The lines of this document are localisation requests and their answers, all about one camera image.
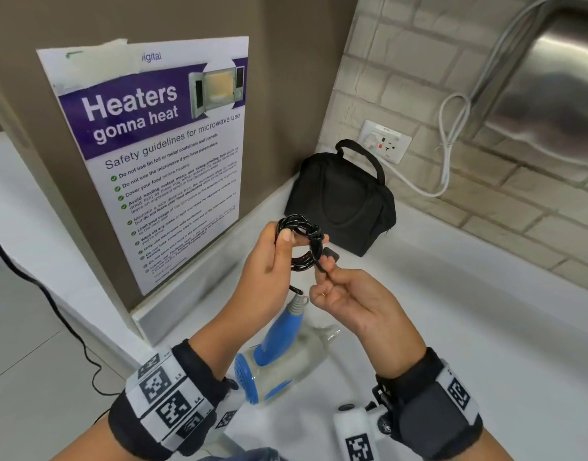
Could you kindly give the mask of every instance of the denim sleeve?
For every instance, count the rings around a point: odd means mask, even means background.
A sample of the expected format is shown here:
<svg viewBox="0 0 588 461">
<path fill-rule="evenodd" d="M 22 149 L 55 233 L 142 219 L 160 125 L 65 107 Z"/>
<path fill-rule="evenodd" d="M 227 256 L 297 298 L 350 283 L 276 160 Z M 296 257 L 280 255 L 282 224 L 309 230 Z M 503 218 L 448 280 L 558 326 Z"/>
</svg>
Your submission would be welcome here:
<svg viewBox="0 0 588 461">
<path fill-rule="evenodd" d="M 200 461 L 287 461 L 286 459 L 279 456 L 279 453 L 272 448 L 258 448 L 256 450 L 245 451 L 231 458 L 217 458 L 209 456 L 208 458 L 202 458 Z"/>
</svg>

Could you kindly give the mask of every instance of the right hand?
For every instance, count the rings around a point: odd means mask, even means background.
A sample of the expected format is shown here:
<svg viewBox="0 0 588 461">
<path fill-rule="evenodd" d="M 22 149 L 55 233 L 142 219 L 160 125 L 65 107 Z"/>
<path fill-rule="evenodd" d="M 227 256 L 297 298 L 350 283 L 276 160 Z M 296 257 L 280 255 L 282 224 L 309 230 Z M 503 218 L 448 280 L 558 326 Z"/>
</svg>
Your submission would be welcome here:
<svg viewBox="0 0 588 461">
<path fill-rule="evenodd" d="M 390 291 L 362 270 L 342 269 L 322 255 L 315 269 L 311 302 L 349 328 L 360 340 L 375 372 L 393 379 L 426 353 L 420 333 Z"/>
</svg>

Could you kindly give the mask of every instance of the white power cord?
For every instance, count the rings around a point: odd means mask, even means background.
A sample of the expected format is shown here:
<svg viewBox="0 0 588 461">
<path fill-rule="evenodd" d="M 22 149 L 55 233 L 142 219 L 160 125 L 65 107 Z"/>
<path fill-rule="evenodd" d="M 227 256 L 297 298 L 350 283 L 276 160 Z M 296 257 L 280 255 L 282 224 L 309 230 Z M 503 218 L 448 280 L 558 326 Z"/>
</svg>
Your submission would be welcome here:
<svg viewBox="0 0 588 461">
<path fill-rule="evenodd" d="M 531 4 L 529 4 L 528 6 L 525 6 L 523 9 L 521 9 L 521 11 L 517 15 L 515 15 L 515 17 L 507 25 L 507 27 L 505 28 L 505 30 L 503 31 L 501 36 L 497 39 L 497 42 L 492 47 L 490 55 L 488 56 L 488 59 L 486 60 L 486 63 L 484 65 L 484 67 L 482 68 L 482 71 L 479 74 L 478 80 L 475 83 L 470 95 L 467 95 L 467 94 L 461 93 L 461 92 L 455 92 L 453 94 L 450 94 L 448 97 L 446 97 L 446 99 L 443 100 L 443 102 L 441 103 L 441 107 L 439 107 L 439 136 L 441 137 L 441 144 L 439 145 L 439 147 L 443 147 L 443 164 L 441 166 L 441 179 L 440 179 L 441 188 L 439 189 L 439 191 L 434 192 L 434 193 L 430 193 L 430 192 L 427 192 L 423 189 L 420 189 L 418 186 L 414 185 L 411 181 L 409 181 L 406 177 L 404 177 L 391 163 L 386 161 L 382 156 L 377 155 L 375 153 L 375 156 L 377 157 L 377 159 L 381 163 L 383 163 L 390 171 L 392 171 L 395 175 L 397 175 L 406 185 L 411 187 L 417 193 L 419 193 L 423 196 L 426 196 L 426 197 L 439 197 L 440 195 L 442 195 L 447 190 L 447 186 L 449 185 L 450 160 L 451 160 L 451 155 L 452 155 L 452 147 L 454 146 L 454 144 L 458 140 L 460 133 L 464 129 L 465 125 L 467 124 L 467 121 L 469 119 L 469 115 L 471 114 L 471 97 L 475 97 L 475 95 L 477 95 L 477 93 L 482 89 L 482 85 L 484 84 L 484 81 L 488 78 L 488 75 L 490 74 L 490 70 L 492 69 L 492 66 L 494 65 L 494 62 L 495 62 L 495 59 L 497 58 L 499 50 L 501 49 L 501 47 L 505 43 L 505 39 L 511 34 L 511 32 L 516 27 L 518 22 L 520 22 L 520 20 L 523 17 L 525 17 L 527 14 L 529 14 L 532 10 L 538 8 L 539 6 L 545 4 L 549 1 L 553 1 L 553 0 L 536 0 L 536 1 L 532 2 Z M 452 124 L 452 128 L 450 129 L 449 134 L 446 134 L 445 126 L 443 123 L 443 110 L 445 109 L 446 105 L 450 102 L 450 100 L 452 100 L 454 98 L 461 98 L 465 102 L 465 104 L 460 109 L 458 116 L 456 116 L 456 119 L 454 120 L 454 124 Z M 378 143 L 379 143 L 379 141 L 377 141 L 377 142 L 370 141 L 369 142 L 369 139 L 367 139 L 367 141 L 365 141 L 364 145 L 368 150 L 371 150 L 371 149 L 376 149 Z"/>
</svg>

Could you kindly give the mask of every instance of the purple banner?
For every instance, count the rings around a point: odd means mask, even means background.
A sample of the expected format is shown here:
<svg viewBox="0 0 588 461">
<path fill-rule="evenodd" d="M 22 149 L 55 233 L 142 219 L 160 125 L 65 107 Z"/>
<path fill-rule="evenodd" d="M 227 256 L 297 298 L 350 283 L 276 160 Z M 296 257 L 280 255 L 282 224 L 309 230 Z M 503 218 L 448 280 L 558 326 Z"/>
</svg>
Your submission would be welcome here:
<svg viewBox="0 0 588 461">
<path fill-rule="evenodd" d="M 233 61 L 245 67 L 243 97 L 233 105 L 240 107 L 246 99 L 247 58 Z M 61 107 L 85 160 L 206 118 L 192 118 L 189 89 L 190 73 L 205 67 L 206 63 L 147 71 L 61 95 Z"/>
</svg>

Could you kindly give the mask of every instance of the black bag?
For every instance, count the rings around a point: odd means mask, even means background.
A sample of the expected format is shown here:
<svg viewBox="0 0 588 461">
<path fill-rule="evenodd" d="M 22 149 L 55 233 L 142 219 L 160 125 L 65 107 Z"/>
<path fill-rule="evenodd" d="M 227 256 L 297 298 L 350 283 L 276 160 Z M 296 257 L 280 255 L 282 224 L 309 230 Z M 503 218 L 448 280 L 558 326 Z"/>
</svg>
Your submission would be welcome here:
<svg viewBox="0 0 588 461">
<path fill-rule="evenodd" d="M 377 177 L 343 158 L 343 147 L 364 155 Z M 285 214 L 299 213 L 320 225 L 330 241 L 364 255 L 377 236 L 397 222 L 394 196 L 385 186 L 379 161 L 351 139 L 336 144 L 337 154 L 320 153 L 302 162 Z"/>
</svg>

